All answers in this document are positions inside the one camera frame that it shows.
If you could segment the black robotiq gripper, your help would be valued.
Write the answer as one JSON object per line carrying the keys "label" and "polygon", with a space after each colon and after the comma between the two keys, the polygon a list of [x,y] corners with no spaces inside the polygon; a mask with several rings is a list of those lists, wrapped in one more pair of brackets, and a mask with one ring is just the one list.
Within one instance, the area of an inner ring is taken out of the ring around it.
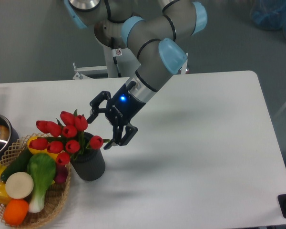
{"label": "black robotiq gripper", "polygon": [[[146,103],[139,101],[129,92],[134,86],[134,83],[124,84],[112,98],[110,92],[101,91],[90,101],[91,110],[87,122],[91,124],[99,113],[105,113],[105,117],[113,125],[113,136],[103,147],[105,150],[112,146],[127,145],[138,132],[138,128],[129,122]],[[105,100],[108,101],[106,108],[100,108],[100,104]]]}

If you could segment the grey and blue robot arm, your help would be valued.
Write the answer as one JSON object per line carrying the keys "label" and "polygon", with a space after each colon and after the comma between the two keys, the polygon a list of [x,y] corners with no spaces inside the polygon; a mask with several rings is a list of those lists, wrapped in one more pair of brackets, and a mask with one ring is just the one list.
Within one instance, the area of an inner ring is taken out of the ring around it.
{"label": "grey and blue robot arm", "polygon": [[64,4],[78,27],[94,26],[96,38],[113,55],[126,48],[140,64],[126,64],[127,81],[115,95],[102,91],[90,103],[88,122],[103,113],[113,127],[105,148],[125,146],[138,130],[131,119],[186,62],[178,42],[206,27],[206,9],[191,0],[161,0],[162,15],[146,21],[134,14],[130,0],[66,0]]}

